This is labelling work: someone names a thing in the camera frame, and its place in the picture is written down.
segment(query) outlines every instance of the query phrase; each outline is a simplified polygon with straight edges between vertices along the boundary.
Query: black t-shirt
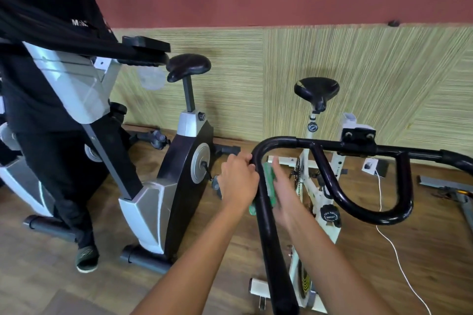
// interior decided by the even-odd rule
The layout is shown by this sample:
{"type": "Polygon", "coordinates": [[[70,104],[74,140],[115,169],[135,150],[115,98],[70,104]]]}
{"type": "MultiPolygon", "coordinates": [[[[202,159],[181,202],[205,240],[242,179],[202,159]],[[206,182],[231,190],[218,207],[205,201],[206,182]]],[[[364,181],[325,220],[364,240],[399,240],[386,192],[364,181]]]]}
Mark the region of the black t-shirt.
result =
{"type": "MultiPolygon", "coordinates": [[[[95,0],[18,0],[70,22],[81,32],[116,41],[95,0]]],[[[56,93],[25,55],[0,55],[3,102],[15,133],[47,133],[81,129],[67,113],[56,93]]]]}

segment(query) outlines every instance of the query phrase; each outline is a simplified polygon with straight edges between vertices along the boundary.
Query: person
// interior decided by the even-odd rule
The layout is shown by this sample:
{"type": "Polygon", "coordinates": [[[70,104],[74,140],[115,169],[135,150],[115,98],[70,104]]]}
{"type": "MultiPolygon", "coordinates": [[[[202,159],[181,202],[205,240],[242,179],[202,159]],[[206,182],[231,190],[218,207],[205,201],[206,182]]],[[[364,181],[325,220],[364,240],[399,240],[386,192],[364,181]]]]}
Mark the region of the person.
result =
{"type": "MultiPolygon", "coordinates": [[[[95,0],[18,1],[70,23],[79,33],[116,41],[95,0]]],[[[94,172],[105,172],[104,166],[86,158],[84,144],[90,145],[89,138],[69,116],[27,52],[1,55],[0,67],[9,127],[28,166],[55,199],[57,217],[76,235],[77,269],[91,272],[97,268],[99,253],[86,201],[95,190],[94,172]]]]}
{"type": "MultiPolygon", "coordinates": [[[[218,177],[222,192],[220,210],[131,315],[202,314],[233,232],[256,195],[259,175],[254,165],[249,164],[251,157],[240,152],[238,156],[230,155],[222,164],[218,177]],[[185,301],[181,294],[186,294],[185,301]]],[[[328,314],[395,315],[305,209],[278,157],[274,158],[272,167],[278,199],[275,219],[288,231],[328,314]]]]}

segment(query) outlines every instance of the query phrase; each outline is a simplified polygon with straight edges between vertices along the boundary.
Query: hand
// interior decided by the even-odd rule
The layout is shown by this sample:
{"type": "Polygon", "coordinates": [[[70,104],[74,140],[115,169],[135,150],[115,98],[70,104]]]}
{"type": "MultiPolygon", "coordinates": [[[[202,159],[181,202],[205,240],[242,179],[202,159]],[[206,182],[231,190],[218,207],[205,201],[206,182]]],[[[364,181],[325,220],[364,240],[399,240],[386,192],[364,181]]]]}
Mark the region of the hand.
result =
{"type": "Polygon", "coordinates": [[[281,168],[279,157],[275,156],[273,158],[272,168],[276,175],[274,189],[278,199],[278,203],[273,208],[274,218],[276,222],[281,224],[285,229],[288,229],[292,219],[294,219],[299,212],[305,211],[305,208],[294,190],[294,185],[281,168]]]}
{"type": "Polygon", "coordinates": [[[258,189],[260,175],[249,164],[251,153],[240,152],[228,156],[222,163],[222,174],[217,177],[224,207],[243,212],[248,209],[258,189]]]}

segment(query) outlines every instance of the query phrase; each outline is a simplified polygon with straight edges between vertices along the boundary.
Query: beige striped wallpaper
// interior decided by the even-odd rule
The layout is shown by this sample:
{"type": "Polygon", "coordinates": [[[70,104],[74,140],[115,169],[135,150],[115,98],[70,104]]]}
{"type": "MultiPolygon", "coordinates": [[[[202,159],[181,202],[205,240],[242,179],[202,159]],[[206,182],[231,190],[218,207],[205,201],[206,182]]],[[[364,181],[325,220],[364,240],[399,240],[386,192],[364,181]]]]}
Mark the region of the beige striped wallpaper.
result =
{"type": "MultiPolygon", "coordinates": [[[[256,29],[115,30],[195,52],[212,70],[193,77],[194,94],[219,136],[259,141],[304,134],[310,105],[294,83],[324,76],[340,93],[319,116],[321,138],[336,137],[341,112],[377,130],[378,143],[448,148],[473,155],[473,27],[344,25],[256,29]]],[[[112,99],[126,122],[175,129],[182,83],[141,88],[124,68],[112,99]]]]}

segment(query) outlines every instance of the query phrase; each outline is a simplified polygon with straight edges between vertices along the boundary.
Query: black pants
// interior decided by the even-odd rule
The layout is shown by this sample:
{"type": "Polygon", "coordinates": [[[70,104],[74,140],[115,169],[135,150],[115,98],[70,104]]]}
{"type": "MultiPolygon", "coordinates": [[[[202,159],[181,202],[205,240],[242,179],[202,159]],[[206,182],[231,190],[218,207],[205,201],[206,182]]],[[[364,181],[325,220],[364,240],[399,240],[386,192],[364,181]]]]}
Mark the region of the black pants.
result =
{"type": "Polygon", "coordinates": [[[59,217],[74,231],[79,248],[95,245],[86,203],[107,177],[103,163],[88,159],[85,131],[16,133],[27,165],[55,199],[59,217]]]}

